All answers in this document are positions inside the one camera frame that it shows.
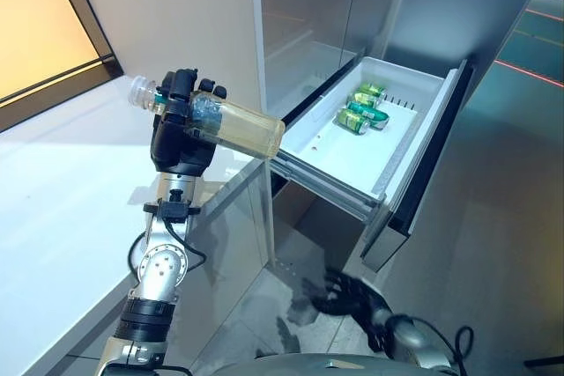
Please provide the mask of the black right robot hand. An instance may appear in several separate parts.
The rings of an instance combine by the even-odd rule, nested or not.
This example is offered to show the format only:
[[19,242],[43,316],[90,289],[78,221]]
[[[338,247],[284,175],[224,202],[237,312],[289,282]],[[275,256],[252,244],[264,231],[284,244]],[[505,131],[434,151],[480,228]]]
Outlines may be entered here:
[[384,297],[360,278],[327,268],[323,285],[303,278],[301,288],[312,306],[320,313],[351,316],[359,324],[372,322],[378,310],[390,310]]

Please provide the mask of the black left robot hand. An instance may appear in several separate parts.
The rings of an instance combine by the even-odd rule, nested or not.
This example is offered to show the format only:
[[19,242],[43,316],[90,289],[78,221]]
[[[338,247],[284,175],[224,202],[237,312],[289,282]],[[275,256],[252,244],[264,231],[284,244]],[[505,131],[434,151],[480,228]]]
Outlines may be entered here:
[[165,104],[153,121],[151,159],[162,173],[200,177],[211,164],[223,121],[224,96],[215,82],[197,79],[196,69],[169,71],[157,88]]

